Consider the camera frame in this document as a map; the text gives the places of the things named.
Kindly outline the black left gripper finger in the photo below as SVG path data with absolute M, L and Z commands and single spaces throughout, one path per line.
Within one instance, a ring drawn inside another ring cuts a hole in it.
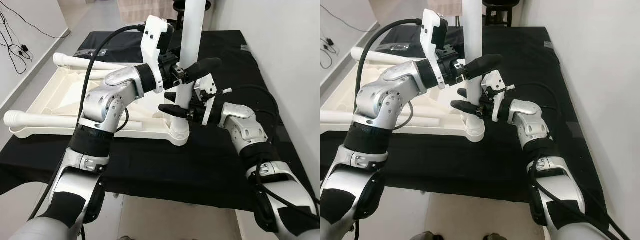
M 222 64 L 222 60 L 218 57 L 209 57 L 195 62 L 192 66 L 185 69 L 183 83 L 196 82 L 197 80 L 206 77 L 208 74 L 211 74 L 214 70 L 219 69 Z
M 496 70 L 503 61 L 501 54 L 487 54 L 468 62 L 462 71 L 466 79 L 473 79 Z

